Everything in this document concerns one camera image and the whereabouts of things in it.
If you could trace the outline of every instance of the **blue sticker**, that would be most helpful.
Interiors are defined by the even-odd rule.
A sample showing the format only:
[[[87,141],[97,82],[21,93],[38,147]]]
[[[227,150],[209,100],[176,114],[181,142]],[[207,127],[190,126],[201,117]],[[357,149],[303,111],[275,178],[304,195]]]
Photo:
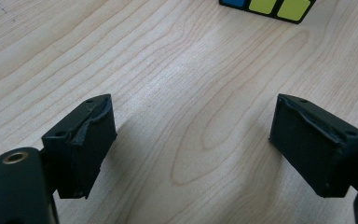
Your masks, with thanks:
[[[245,5],[245,0],[222,0],[222,2],[234,7],[243,7]]]

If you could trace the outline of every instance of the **wooden table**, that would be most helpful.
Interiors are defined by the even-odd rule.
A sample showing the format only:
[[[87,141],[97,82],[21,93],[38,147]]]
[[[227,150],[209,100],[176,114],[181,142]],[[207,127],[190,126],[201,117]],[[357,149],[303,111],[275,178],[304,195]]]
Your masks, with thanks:
[[[358,127],[358,1],[300,25],[217,0],[0,0],[0,154],[111,93],[117,141],[65,223],[354,223],[269,143],[279,92]]]

